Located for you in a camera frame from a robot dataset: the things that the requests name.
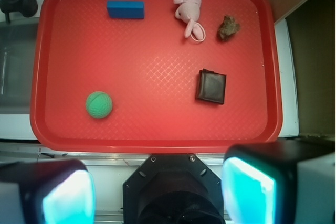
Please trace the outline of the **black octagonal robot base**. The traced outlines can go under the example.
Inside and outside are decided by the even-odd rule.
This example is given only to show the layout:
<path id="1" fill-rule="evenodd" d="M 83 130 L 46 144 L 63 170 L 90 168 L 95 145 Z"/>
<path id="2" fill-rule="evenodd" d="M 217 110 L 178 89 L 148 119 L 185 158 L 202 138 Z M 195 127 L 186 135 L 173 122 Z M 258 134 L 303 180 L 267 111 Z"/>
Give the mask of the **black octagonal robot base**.
<path id="1" fill-rule="evenodd" d="M 221 179 L 194 154 L 153 154 L 122 190 L 124 223 L 225 223 Z"/>

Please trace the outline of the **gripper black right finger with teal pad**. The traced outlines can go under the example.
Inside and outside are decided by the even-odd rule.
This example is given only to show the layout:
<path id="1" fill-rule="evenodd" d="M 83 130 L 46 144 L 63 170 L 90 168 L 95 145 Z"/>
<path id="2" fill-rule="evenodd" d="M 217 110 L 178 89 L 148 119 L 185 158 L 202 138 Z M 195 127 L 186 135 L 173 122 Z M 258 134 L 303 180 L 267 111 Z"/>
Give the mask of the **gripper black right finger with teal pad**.
<path id="1" fill-rule="evenodd" d="M 335 223 L 333 141 L 233 145 L 221 179 L 234 223 Z"/>

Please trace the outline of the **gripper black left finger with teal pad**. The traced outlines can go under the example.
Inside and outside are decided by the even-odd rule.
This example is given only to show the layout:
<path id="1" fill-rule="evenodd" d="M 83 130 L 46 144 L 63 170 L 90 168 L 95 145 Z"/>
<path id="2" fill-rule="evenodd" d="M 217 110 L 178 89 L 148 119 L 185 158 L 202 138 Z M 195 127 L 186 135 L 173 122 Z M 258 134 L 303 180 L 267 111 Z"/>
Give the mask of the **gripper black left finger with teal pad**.
<path id="1" fill-rule="evenodd" d="M 93 223 L 94 186 L 75 159 L 1 163 L 1 223 Z"/>

